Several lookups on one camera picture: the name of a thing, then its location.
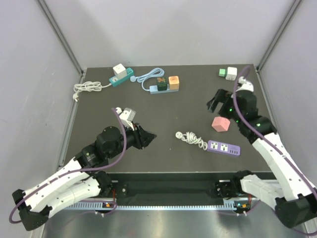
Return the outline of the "pink cube plug adapter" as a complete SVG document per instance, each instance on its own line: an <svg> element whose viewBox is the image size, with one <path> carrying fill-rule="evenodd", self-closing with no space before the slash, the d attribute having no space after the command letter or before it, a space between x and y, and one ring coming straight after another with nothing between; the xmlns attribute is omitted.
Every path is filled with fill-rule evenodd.
<svg viewBox="0 0 317 238"><path fill-rule="evenodd" d="M230 120L223 117L215 117L211 126L217 132L226 132L230 127Z"/></svg>

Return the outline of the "purple power strip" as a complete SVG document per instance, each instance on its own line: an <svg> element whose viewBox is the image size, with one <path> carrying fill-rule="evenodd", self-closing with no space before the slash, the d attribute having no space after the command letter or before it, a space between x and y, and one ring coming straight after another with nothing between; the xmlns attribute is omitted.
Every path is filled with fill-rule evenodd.
<svg viewBox="0 0 317 238"><path fill-rule="evenodd" d="M240 156L241 148L240 146L237 146L237 145L209 140L207 151L238 157Z"/></svg>

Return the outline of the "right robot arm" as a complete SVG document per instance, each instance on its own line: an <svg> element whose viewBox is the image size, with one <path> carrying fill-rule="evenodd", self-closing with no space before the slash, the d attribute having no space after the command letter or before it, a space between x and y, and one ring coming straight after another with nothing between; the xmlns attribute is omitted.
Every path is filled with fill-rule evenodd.
<svg viewBox="0 0 317 238"><path fill-rule="evenodd" d="M218 114L236 121L240 133L263 157L279 182L279 186L274 186L251 171L238 171L230 180L232 192L237 196L245 193L255 196L288 228L315 219L317 188L295 165L271 120L259 115L253 92L239 90L232 93L219 89L207 102L208 110L214 112L219 103L222 106Z"/></svg>

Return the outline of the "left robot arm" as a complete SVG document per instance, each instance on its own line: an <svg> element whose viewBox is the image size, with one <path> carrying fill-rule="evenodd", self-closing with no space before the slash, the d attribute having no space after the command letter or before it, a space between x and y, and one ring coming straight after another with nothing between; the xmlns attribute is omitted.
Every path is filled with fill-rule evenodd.
<svg viewBox="0 0 317 238"><path fill-rule="evenodd" d="M27 190L16 190L12 197L25 230L37 229L60 210L81 200L110 195L112 182L104 171L109 160L122 157L123 151L130 147L142 150L155 138L155 134L139 124L123 131L108 126L94 143L84 147L45 181Z"/></svg>

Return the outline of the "small green cube adapter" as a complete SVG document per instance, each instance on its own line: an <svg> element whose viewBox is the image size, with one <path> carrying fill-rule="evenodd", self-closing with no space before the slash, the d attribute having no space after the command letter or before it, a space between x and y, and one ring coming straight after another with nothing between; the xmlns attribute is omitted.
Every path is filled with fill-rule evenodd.
<svg viewBox="0 0 317 238"><path fill-rule="evenodd" d="M227 69L221 68L221 69L219 70L218 75L219 75L220 77L226 77L226 76L227 76Z"/></svg>

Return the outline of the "white cube adapter far right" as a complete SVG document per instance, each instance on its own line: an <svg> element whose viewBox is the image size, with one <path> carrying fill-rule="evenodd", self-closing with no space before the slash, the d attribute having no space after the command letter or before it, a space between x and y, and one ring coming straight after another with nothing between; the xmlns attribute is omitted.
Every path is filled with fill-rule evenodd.
<svg viewBox="0 0 317 238"><path fill-rule="evenodd" d="M226 70L226 80L234 81L237 77L237 68L236 67L228 67Z"/></svg>

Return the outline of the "orange cube adapter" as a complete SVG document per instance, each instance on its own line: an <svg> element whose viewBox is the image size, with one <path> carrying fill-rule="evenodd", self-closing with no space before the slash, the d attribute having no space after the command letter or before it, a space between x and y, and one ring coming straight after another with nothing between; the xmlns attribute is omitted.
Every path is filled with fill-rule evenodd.
<svg viewBox="0 0 317 238"><path fill-rule="evenodd" d="M179 90L180 81L179 81L179 77L177 75L170 76L168 78L168 81L169 81L170 90Z"/></svg>

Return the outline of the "light blue power strip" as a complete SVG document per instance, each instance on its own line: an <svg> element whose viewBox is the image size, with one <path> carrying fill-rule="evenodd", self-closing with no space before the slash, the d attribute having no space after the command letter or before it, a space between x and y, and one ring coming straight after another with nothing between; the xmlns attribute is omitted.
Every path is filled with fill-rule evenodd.
<svg viewBox="0 0 317 238"><path fill-rule="evenodd" d="M158 87L156 85L152 85L149 88L150 94L163 94L163 93L172 93L172 92L178 92L178 91L179 91L178 89L171 90L169 85L167 86L166 90L161 90L161 91L158 90Z"/></svg>

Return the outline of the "dark green cube adapter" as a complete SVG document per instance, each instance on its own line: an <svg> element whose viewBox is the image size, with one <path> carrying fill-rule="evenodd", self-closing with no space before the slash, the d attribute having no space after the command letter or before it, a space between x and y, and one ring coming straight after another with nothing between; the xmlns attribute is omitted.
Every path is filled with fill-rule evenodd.
<svg viewBox="0 0 317 238"><path fill-rule="evenodd" d="M167 90L168 82L165 77L158 77L157 78L157 89L158 91L165 91Z"/></svg>

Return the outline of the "white cube adapter on teal strip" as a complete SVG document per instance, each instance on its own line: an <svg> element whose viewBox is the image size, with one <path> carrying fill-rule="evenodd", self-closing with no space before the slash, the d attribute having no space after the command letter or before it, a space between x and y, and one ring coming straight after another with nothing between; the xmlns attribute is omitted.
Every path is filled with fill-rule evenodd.
<svg viewBox="0 0 317 238"><path fill-rule="evenodd" d="M112 69L113 69L114 75L118 79L122 79L122 78L124 78L127 75L126 68L121 63L117 64Z"/></svg>

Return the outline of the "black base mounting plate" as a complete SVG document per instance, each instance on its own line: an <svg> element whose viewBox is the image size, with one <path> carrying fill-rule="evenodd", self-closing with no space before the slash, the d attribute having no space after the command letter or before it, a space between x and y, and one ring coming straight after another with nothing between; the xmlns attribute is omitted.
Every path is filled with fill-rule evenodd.
<svg viewBox="0 0 317 238"><path fill-rule="evenodd" d="M114 181L112 189L116 197L129 197L137 194L206 194L212 197L232 198L246 194L238 192L228 182L209 180L167 180L167 181Z"/></svg>

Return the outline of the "right aluminium frame post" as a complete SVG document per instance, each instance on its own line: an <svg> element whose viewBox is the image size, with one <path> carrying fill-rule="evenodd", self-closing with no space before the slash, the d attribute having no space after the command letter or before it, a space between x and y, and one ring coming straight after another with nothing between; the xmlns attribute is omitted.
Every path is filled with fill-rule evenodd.
<svg viewBox="0 0 317 238"><path fill-rule="evenodd" d="M280 25L277 28L277 31L273 35L272 40L270 41L267 49L264 52L264 55L262 56L259 64L256 66L256 70L258 73L261 72L263 67L265 66L266 62L268 61L269 57L273 53L274 49L276 48L279 40L283 36L284 32L286 31L287 27L289 26L290 22L292 21L292 18L297 13L298 9L300 8L301 4L303 3L303 0L293 0L291 6L286 12L286 15L283 17Z"/></svg>

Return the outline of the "aluminium frame post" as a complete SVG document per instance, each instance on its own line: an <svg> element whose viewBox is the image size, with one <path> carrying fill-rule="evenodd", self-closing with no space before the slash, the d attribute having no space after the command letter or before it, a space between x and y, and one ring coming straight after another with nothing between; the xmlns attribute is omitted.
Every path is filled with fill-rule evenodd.
<svg viewBox="0 0 317 238"><path fill-rule="evenodd" d="M292 18L297 13L298 9L300 8L301 4L303 3L303 0L293 0L291 6L286 12L286 15L283 17L280 25L277 28L277 31L273 35L272 40L270 41L267 49L264 52L264 55L262 56L259 64L256 66L256 70L258 73L261 72L263 67L265 66L266 62L268 61L269 57L273 53L274 49L276 48L279 40L283 36L284 32L286 31L287 27L289 26L290 22L292 21Z"/></svg>
<svg viewBox="0 0 317 238"><path fill-rule="evenodd" d="M61 46L63 47L65 53L67 54L68 58L72 62L74 68L76 71L82 75L84 70L80 66L80 63L78 62L75 54L73 53L73 50L71 49L67 39L65 38L61 28L59 27L55 17L53 16L49 6L47 5L45 0L35 0L41 11L43 12L45 18L49 22L49 25L53 29L57 39L59 40Z"/></svg>

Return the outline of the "left aluminium frame post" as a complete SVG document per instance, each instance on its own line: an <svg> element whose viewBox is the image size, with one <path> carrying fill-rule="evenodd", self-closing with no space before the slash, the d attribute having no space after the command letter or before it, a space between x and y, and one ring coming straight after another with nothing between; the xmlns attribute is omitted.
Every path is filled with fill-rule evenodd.
<svg viewBox="0 0 317 238"><path fill-rule="evenodd" d="M74 68L76 71L82 75L84 70L80 66L80 63L78 62L75 54L73 53L73 50L71 49L67 39L65 38L61 28L59 27L55 17L53 16L49 6L47 5L45 0L35 0L41 11L43 12L45 18L49 22L49 25L53 29L57 39L59 40L61 46L63 47L65 53L67 54L68 58L72 62Z"/></svg>

